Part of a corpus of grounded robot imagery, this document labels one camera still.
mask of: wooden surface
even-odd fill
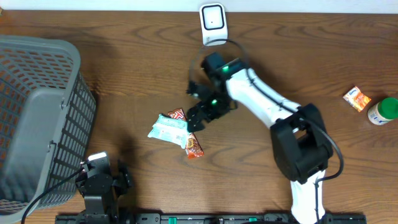
[[[343,175],[324,184],[325,208],[397,223],[398,121],[375,126],[342,95],[357,85],[370,105],[397,96],[398,17],[231,13],[228,23],[262,79],[293,101],[317,105],[343,151]],[[77,46],[84,78],[100,96],[88,153],[107,151],[114,165],[121,158],[136,183],[121,204],[165,213],[290,209],[290,184],[275,165],[269,131],[244,106],[197,133],[202,158],[188,160],[177,145],[147,138],[159,113],[196,103],[185,89],[201,46],[197,13],[5,11],[0,34]],[[215,49],[239,56],[229,45]],[[337,167],[334,156],[328,174]],[[35,211],[27,223],[83,209],[77,195]]]

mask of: cable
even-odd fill
[[[199,50],[199,52],[198,52],[196,58],[195,58],[194,60],[191,61],[191,65],[190,65],[190,68],[189,68],[189,71],[188,71],[188,72],[189,72],[189,80],[192,80],[192,76],[193,76],[192,70],[193,70],[193,66],[195,65],[195,61],[199,59],[199,56],[201,55],[201,53],[204,51],[204,49],[207,47],[208,44],[213,43],[213,42],[216,42],[216,41],[226,41],[226,42],[232,43],[232,44],[234,44],[235,46],[237,46],[237,47],[242,51],[242,53],[243,53],[243,60],[244,60],[244,63],[246,64],[246,68],[245,68],[246,76],[247,76],[247,78],[249,79],[250,84],[251,84],[252,86],[254,86],[254,87],[256,88],[256,90],[258,90],[261,94],[263,94],[265,97],[267,97],[267,98],[270,99],[272,102],[274,102],[276,105],[278,105],[278,106],[280,106],[281,108],[283,108],[283,109],[285,109],[285,110],[291,112],[292,114],[293,114],[293,113],[296,113],[296,111],[293,110],[292,108],[286,107],[286,106],[283,104],[283,101],[278,102],[277,100],[273,99],[273,97],[271,97],[270,95],[268,95],[266,92],[264,92],[262,89],[260,89],[260,88],[256,85],[256,83],[254,82],[254,79],[251,78],[250,75],[249,75],[249,57],[248,57],[248,54],[247,54],[247,52],[246,52],[246,49],[245,49],[241,44],[239,44],[239,43],[237,43],[237,42],[235,42],[234,40],[231,40],[231,39],[215,39],[215,40],[211,40],[211,41],[207,42],[207,43]],[[319,131],[319,132],[330,142],[330,144],[335,148],[335,151],[336,151],[336,153],[337,153],[337,156],[338,156],[338,158],[339,158],[339,160],[340,160],[340,166],[339,166],[339,169],[338,169],[337,173],[335,173],[335,174],[333,174],[333,175],[331,175],[331,176],[328,176],[328,177],[323,177],[323,178],[321,178],[321,179],[317,179],[317,180],[315,181],[315,183],[314,183],[314,185],[315,185],[315,212],[316,212],[316,214],[317,214],[317,223],[319,223],[319,214],[318,214],[318,188],[319,188],[319,182],[337,178],[337,177],[343,172],[343,169],[344,169],[344,159],[343,159],[343,155],[342,155],[342,153],[341,153],[340,148],[337,146],[337,144],[334,142],[334,140],[333,140],[321,127],[319,127],[319,125],[318,125],[317,123],[313,122],[312,120],[310,120],[310,119],[308,119],[308,118],[305,118],[304,116],[301,116],[300,114],[298,114],[298,115],[300,116],[300,119],[302,119],[304,122],[306,122],[307,124],[309,124],[311,127],[315,128],[317,131]]]
[[[69,177],[63,179],[61,182],[55,184],[54,186],[52,186],[51,188],[49,188],[49,189],[47,189],[45,192],[43,192],[41,195],[39,195],[37,198],[35,198],[35,200],[33,200],[33,202],[30,203],[30,205],[27,207],[26,211],[24,212],[24,215],[22,216],[21,224],[25,224],[25,219],[26,219],[27,214],[28,214],[29,211],[32,209],[32,207],[33,207],[42,197],[44,197],[44,195],[50,193],[51,191],[53,191],[53,190],[56,189],[57,187],[61,186],[62,184],[64,184],[64,183],[67,182],[68,180],[72,179],[74,176],[76,176],[77,174],[79,174],[82,170],[83,170],[83,168],[78,169],[76,172],[72,173]]]

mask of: red packet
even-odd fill
[[[183,121],[187,120],[182,108],[175,109],[169,112],[168,115],[173,119],[181,119]],[[188,136],[185,152],[187,152],[188,159],[193,159],[204,155],[203,150],[201,149],[199,142],[193,133],[190,133]]]

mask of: green lid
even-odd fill
[[[396,119],[398,118],[398,100],[388,97],[379,103],[377,110],[386,119]]]

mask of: green connector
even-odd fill
[[[177,224],[177,218],[169,218],[169,224]]]

